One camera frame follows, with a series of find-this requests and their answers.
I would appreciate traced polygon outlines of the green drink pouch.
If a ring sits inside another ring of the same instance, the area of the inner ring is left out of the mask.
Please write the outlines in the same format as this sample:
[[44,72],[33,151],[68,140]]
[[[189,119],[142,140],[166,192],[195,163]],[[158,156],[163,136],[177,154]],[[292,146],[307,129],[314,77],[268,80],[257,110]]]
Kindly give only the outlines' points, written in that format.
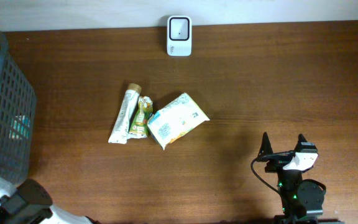
[[149,136],[147,122],[153,113],[153,101],[148,96],[140,96],[138,110],[132,120],[128,139],[142,139]]

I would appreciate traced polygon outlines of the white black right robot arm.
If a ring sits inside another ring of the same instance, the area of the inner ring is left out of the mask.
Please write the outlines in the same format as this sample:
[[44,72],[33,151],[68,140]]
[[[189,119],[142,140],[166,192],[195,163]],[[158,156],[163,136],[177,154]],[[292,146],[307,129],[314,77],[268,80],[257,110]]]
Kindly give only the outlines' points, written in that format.
[[[250,164],[252,173],[268,188],[278,194],[282,202],[282,214],[273,218],[274,223],[341,223],[340,220],[321,220],[326,186],[313,179],[304,179],[303,174],[311,170],[318,158],[314,143],[298,135],[293,150],[273,152],[267,133],[263,133],[259,153]],[[256,162],[265,163],[266,173],[277,174],[277,185],[266,182],[255,171]]]

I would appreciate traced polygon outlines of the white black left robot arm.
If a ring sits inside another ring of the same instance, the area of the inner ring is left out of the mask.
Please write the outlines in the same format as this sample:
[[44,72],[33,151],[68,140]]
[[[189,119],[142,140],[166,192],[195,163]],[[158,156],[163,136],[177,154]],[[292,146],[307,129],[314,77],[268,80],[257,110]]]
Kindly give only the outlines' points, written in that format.
[[0,224],[100,224],[53,204],[48,192],[35,180],[19,186],[0,177]]

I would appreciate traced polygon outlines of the teal white tissue pack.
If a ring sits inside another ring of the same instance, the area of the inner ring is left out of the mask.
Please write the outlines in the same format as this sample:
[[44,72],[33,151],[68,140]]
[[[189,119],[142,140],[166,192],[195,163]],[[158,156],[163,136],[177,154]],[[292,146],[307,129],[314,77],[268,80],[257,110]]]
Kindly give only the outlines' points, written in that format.
[[30,119],[25,115],[15,116],[11,120],[11,130],[9,138],[13,140],[23,140],[29,138]]

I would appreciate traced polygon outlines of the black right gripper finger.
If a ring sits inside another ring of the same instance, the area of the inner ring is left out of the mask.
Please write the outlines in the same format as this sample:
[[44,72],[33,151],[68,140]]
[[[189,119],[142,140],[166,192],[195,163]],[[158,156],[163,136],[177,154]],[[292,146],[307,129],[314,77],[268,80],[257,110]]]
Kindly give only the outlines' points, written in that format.
[[303,143],[307,142],[306,138],[304,137],[304,135],[302,135],[301,133],[298,135],[298,142],[294,148],[295,152],[302,152],[306,149],[306,145],[303,145]]
[[258,156],[259,157],[267,156],[267,155],[271,155],[272,153],[273,153],[273,150],[271,147],[269,136],[268,136],[267,132],[264,132],[263,136],[262,136],[262,143],[261,143],[261,147],[259,149]]

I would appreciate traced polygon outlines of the white tube tan cap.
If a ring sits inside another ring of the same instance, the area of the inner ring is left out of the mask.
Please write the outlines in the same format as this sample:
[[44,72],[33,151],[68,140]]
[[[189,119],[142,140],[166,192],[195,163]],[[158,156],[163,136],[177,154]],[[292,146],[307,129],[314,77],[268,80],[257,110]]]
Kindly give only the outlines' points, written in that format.
[[141,90],[142,87],[138,84],[128,85],[108,143],[125,144],[127,142],[131,118],[138,104]]

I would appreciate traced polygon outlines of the yellow white snack bag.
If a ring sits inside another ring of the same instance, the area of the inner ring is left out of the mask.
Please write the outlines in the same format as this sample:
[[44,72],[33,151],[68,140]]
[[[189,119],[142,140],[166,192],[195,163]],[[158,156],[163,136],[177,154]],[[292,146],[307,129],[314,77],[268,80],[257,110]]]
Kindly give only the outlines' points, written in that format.
[[195,103],[187,93],[155,112],[147,122],[147,127],[165,150],[168,144],[189,133],[201,123],[209,121],[204,111]]

